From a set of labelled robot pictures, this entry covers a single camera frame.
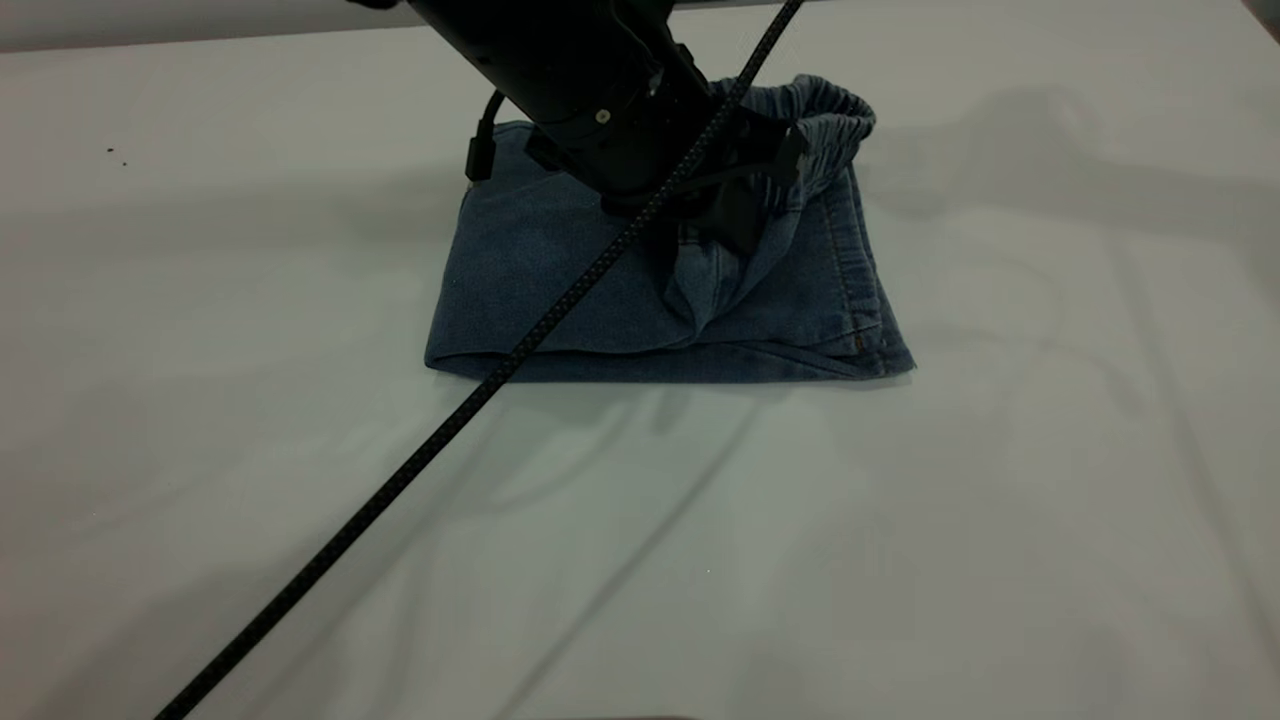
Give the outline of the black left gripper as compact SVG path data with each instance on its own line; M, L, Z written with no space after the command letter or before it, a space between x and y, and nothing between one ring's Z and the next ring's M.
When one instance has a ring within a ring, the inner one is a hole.
M498 87L530 127L516 149L621 204L655 192L716 110L686 44L659 40L507 40ZM801 174L808 141L796 120L742 110L742 172L778 186ZM708 190L690 228L741 258L762 241L767 211L749 179Z

